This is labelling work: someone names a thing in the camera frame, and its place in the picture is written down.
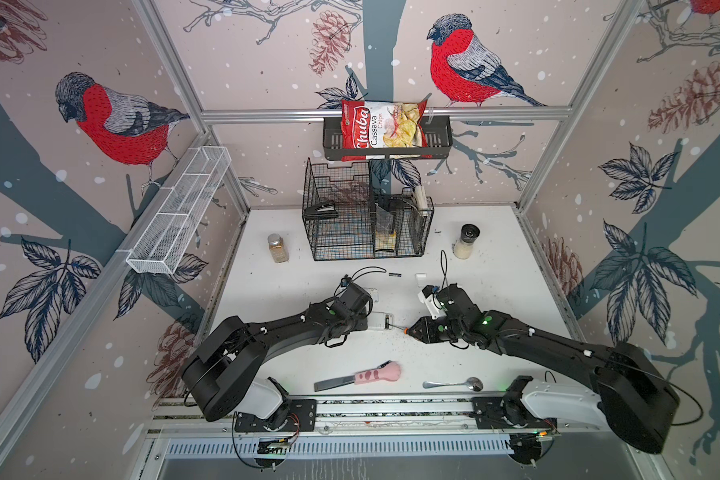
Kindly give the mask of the orange black screwdriver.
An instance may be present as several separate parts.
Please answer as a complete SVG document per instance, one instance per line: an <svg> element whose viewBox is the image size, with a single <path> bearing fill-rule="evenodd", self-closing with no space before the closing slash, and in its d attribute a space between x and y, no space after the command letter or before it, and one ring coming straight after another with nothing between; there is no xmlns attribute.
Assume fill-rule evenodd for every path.
<svg viewBox="0 0 720 480"><path fill-rule="evenodd" d="M408 328L402 327L402 326L399 326L399 325L387 324L387 328L400 330L404 335L408 335L408 333L409 333L409 329L408 329Z"/></svg>

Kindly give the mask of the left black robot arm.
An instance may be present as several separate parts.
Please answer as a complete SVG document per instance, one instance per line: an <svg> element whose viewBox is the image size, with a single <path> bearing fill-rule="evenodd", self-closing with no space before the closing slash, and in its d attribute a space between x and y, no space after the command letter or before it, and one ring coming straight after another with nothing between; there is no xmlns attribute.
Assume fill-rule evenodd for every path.
<svg viewBox="0 0 720 480"><path fill-rule="evenodd" d="M338 293L294 315L260 323L228 317L188 357L181 380L205 420L220 420L240 405L265 362L301 347L339 347L368 329L372 310L372 296L344 277Z"/></svg>

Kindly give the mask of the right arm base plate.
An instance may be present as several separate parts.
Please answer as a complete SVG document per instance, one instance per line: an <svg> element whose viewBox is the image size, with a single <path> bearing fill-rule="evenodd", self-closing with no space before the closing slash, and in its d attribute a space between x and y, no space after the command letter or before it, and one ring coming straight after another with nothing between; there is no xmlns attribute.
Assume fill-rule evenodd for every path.
<svg viewBox="0 0 720 480"><path fill-rule="evenodd" d="M503 397L473 397L470 417L479 430L535 429L555 430L557 421L537 418L519 400Z"/></svg>

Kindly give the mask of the white remote control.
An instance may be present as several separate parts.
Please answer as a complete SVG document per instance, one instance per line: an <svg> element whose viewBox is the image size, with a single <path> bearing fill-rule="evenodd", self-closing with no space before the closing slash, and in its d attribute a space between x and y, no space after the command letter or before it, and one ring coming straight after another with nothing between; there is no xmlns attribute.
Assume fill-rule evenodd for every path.
<svg viewBox="0 0 720 480"><path fill-rule="evenodd" d="M385 312L372 312L366 317L369 331L383 331L392 328L394 317Z"/></svg>
<svg viewBox="0 0 720 480"><path fill-rule="evenodd" d="M378 302L378 301L379 301L379 293L378 293L378 290L377 290L377 289L375 289L375 288L366 288L366 292L369 294L369 296L371 297L371 299L372 299L374 302Z"/></svg>

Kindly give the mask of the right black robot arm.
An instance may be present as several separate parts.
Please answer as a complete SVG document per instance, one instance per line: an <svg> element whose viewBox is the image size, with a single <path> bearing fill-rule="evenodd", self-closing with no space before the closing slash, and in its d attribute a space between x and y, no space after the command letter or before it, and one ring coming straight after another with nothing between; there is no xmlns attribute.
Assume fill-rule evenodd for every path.
<svg viewBox="0 0 720 480"><path fill-rule="evenodd" d="M419 293L430 311L404 332L424 343L460 340L480 350L521 358L558 372L599 398L595 409L622 441L660 454L680 406L669 382L638 347L585 343L532 327L497 310L482 311L458 285Z"/></svg>

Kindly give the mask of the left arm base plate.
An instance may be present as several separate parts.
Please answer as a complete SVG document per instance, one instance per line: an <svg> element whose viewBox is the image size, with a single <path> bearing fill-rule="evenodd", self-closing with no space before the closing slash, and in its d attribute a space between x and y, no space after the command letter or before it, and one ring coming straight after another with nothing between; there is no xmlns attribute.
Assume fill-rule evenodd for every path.
<svg viewBox="0 0 720 480"><path fill-rule="evenodd" d="M316 409L317 401L314 399L286 400L266 419L252 414L239 414L234 421L234 429L242 433L313 432Z"/></svg>

